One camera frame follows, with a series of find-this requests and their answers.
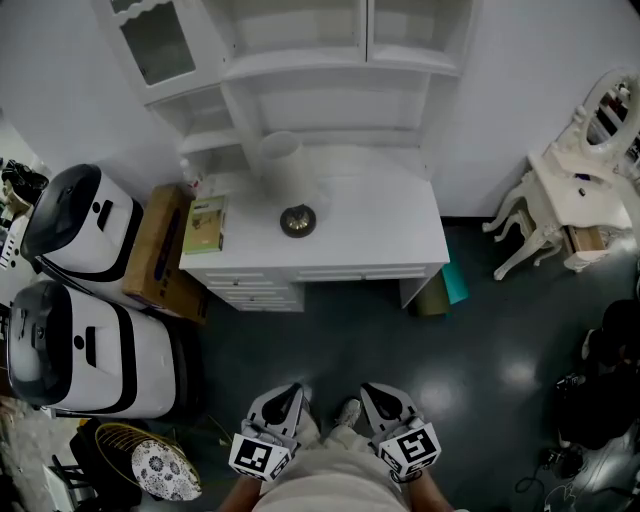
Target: white drawer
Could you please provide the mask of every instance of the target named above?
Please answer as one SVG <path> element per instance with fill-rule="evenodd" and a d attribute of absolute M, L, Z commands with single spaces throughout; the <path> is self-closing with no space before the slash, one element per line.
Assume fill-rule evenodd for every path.
<path fill-rule="evenodd" d="M 234 297 L 225 299 L 229 304 L 234 303 L 247 303 L 247 304 L 296 304 L 297 300 L 291 300 L 286 297 L 250 297 L 244 295 L 241 297 Z"/>
<path fill-rule="evenodd" d="M 269 305 L 269 304 L 232 304 L 233 307 L 240 311 L 270 312 L 270 313 L 302 313 L 304 307 L 302 304 L 287 305 Z"/>
<path fill-rule="evenodd" d="M 255 302 L 255 301 L 292 301 L 298 302 L 298 296 L 290 288 L 263 289 L 237 288 L 233 290 L 211 290 L 227 302 Z"/>
<path fill-rule="evenodd" d="M 360 281 L 368 279 L 411 279 L 424 277 L 426 267 L 415 266 L 384 266 L 384 267 L 349 267 L 332 269 L 298 270 L 296 281 Z"/>
<path fill-rule="evenodd" d="M 205 286 L 269 286 L 274 285 L 271 276 L 261 271 L 210 270 L 204 272 Z"/>

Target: round metal object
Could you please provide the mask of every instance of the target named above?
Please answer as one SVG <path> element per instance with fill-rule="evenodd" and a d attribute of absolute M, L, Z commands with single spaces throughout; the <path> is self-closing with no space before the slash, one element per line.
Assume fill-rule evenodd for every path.
<path fill-rule="evenodd" d="M 315 229 L 316 214 L 304 204 L 287 208 L 280 216 L 280 227 L 291 238 L 303 238 Z"/>

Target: black robot vacuum lid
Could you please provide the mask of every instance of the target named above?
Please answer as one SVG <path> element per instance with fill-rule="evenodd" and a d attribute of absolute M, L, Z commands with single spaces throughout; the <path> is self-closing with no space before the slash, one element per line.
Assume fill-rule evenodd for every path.
<path fill-rule="evenodd" d="M 57 251 L 80 232 L 100 186 L 102 173 L 95 165 L 81 164 L 55 176 L 38 199 L 20 248 L 22 256 Z"/>
<path fill-rule="evenodd" d="M 73 369 L 71 297 L 55 281 L 24 288 L 11 306 L 7 363 L 14 392 L 33 405 L 69 393 Z"/>

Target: white cabinet leg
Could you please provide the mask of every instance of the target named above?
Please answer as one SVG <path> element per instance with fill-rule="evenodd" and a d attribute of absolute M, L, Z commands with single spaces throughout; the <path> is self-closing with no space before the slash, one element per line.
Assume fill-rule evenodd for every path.
<path fill-rule="evenodd" d="M 551 256 L 554 256 L 554 255 L 558 254 L 560 252 L 560 249 L 562 249 L 562 242 L 554 245 L 547 252 L 545 252 L 544 254 L 541 254 L 540 256 L 538 256 L 536 258 L 536 260 L 533 262 L 533 266 L 534 267 L 539 267 L 540 266 L 540 262 L 542 260 L 545 260 L 547 258 L 551 258 Z"/>
<path fill-rule="evenodd" d="M 539 229 L 536 229 L 529 239 L 524 243 L 520 249 L 518 249 L 511 257 L 504 262 L 494 273 L 493 278 L 496 281 L 502 281 L 502 278 L 509 270 L 515 267 L 521 261 L 526 260 L 529 256 L 535 254 L 546 242 L 545 237 Z"/>
<path fill-rule="evenodd" d="M 518 212 L 514 213 L 513 215 L 509 215 L 509 218 L 507 219 L 507 222 L 505 223 L 504 227 L 502 228 L 502 233 L 500 233 L 498 236 L 494 236 L 493 240 L 495 242 L 502 242 L 506 238 L 507 233 L 511 229 L 511 226 L 513 226 L 515 223 L 519 224 L 518 220 L 519 220 Z"/>
<path fill-rule="evenodd" d="M 482 224 L 482 231 L 485 233 L 489 233 L 491 231 L 495 231 L 500 227 L 500 225 L 506 220 L 507 216 L 511 213 L 511 209 L 518 202 L 519 199 L 524 197 L 525 191 L 529 186 L 529 181 L 525 180 L 525 177 L 522 179 L 522 183 L 517 187 L 512 188 L 509 193 L 505 196 L 502 204 L 500 205 L 500 209 L 498 210 L 498 215 L 493 220 L 493 222 L 485 222 Z"/>

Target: book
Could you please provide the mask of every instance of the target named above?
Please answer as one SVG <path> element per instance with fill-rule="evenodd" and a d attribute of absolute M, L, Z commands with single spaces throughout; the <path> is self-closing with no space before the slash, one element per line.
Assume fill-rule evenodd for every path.
<path fill-rule="evenodd" d="M 197 199 L 191 203 L 183 252 L 195 254 L 222 250 L 226 207 L 226 196 Z"/>

